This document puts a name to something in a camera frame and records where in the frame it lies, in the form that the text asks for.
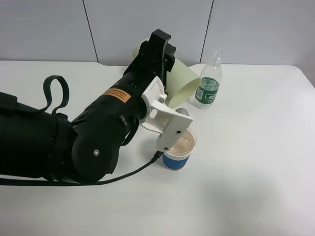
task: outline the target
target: plastic water bottle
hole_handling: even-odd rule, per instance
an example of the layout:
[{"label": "plastic water bottle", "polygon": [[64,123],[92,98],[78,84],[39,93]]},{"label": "plastic water bottle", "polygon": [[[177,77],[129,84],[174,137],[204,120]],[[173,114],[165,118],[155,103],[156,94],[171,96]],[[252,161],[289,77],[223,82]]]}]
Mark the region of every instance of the plastic water bottle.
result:
[{"label": "plastic water bottle", "polygon": [[222,79],[222,52],[213,52],[208,63],[202,69],[201,84],[195,94],[195,106],[200,109],[208,109],[212,106],[218,93]]}]

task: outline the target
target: screw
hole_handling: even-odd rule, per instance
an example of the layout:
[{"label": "screw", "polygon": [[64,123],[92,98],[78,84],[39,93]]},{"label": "screw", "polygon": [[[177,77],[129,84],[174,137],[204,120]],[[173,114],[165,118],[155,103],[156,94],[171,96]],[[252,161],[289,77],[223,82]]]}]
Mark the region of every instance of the screw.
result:
[{"label": "screw", "polygon": [[99,155],[99,150],[95,149],[93,154],[94,154],[94,156],[98,156]]}]

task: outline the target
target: paper cup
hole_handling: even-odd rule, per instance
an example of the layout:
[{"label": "paper cup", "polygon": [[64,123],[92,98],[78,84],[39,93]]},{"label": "paper cup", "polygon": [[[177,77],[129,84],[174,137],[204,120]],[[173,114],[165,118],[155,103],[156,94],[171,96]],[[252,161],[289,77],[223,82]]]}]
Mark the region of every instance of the paper cup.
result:
[{"label": "paper cup", "polygon": [[170,151],[163,153],[165,166],[173,171],[183,168],[196,146],[196,141],[195,133],[189,128]]}]

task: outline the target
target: table surface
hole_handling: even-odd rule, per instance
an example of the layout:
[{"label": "table surface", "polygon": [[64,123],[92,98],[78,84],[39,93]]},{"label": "table surface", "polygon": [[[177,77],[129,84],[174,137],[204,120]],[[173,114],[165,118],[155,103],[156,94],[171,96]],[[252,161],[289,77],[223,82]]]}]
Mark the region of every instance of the table surface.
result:
[{"label": "table surface", "polygon": [[[43,80],[62,75],[70,101],[60,112],[71,120],[125,68],[1,61],[0,91],[41,108]],[[315,89],[294,66],[223,65],[222,71],[209,110],[183,104],[195,118],[197,146],[182,170],[170,171],[159,159],[105,186],[0,186],[0,235],[314,236]],[[55,107],[58,82],[52,92]],[[104,179],[147,163],[156,139],[140,128]]]}]

